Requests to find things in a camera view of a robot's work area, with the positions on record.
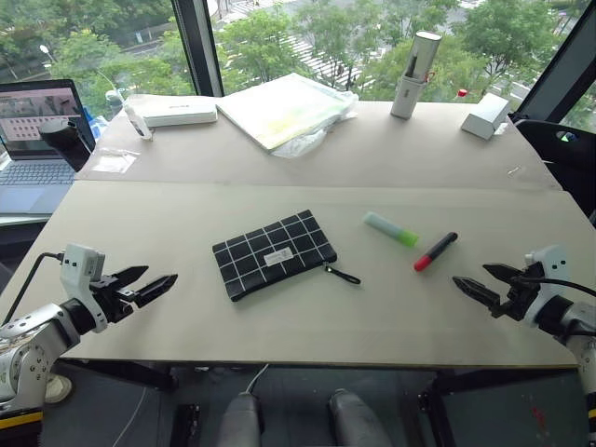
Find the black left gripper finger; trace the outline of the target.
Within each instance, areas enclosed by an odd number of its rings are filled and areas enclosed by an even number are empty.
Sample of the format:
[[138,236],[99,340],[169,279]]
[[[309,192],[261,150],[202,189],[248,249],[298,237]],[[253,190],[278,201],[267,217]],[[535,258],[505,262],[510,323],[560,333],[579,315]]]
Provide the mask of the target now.
[[177,274],[165,275],[133,293],[132,302],[142,308],[167,293],[178,279]]
[[116,287],[125,287],[137,281],[148,269],[147,265],[134,265],[112,274]]

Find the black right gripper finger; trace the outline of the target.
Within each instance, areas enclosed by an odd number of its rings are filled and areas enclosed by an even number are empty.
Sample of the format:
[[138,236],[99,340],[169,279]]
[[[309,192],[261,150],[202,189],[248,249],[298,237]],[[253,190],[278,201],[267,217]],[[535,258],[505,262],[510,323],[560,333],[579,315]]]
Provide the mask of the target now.
[[489,290],[478,281],[472,278],[455,276],[453,277],[453,282],[467,297],[481,303],[491,312],[495,312],[500,308],[500,295]]
[[482,266],[491,276],[508,285],[522,281],[523,271],[506,264],[484,264]]

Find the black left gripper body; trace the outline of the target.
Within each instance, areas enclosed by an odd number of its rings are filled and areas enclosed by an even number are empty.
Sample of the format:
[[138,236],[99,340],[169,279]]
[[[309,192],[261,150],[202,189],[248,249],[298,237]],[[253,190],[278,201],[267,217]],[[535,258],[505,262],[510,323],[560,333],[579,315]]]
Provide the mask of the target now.
[[136,292],[128,289],[132,282],[133,278],[121,278],[118,275],[103,276],[100,280],[90,282],[91,294],[109,323],[117,323],[133,312]]

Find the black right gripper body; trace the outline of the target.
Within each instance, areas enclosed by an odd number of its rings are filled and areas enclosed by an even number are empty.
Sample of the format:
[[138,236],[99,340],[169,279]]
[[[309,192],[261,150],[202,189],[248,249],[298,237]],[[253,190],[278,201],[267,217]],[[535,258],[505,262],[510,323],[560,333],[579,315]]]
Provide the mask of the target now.
[[540,290],[540,285],[534,282],[527,282],[527,278],[542,278],[544,268],[541,263],[533,263],[522,269],[522,281],[509,285],[507,300],[500,305],[500,308],[491,312],[494,318],[502,316],[510,317],[516,321],[524,319],[530,305],[534,302]]

